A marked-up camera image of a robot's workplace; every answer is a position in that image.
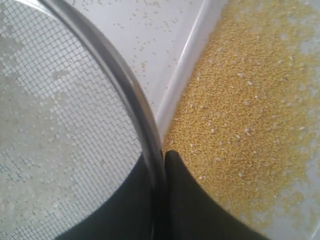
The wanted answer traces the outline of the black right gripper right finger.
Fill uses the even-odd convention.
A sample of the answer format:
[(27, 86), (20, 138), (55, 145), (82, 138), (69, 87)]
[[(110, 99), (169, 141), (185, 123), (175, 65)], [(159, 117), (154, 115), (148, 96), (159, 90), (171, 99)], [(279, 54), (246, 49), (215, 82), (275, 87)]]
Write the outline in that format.
[(174, 240), (264, 240), (236, 219), (197, 183), (177, 151), (165, 154)]

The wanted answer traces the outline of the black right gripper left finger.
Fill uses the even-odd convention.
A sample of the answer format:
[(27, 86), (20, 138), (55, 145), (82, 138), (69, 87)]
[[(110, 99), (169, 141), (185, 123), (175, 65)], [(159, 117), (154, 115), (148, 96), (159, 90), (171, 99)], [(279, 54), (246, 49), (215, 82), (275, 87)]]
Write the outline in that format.
[(143, 156), (95, 212), (62, 233), (57, 240), (150, 240), (152, 238), (152, 188)]

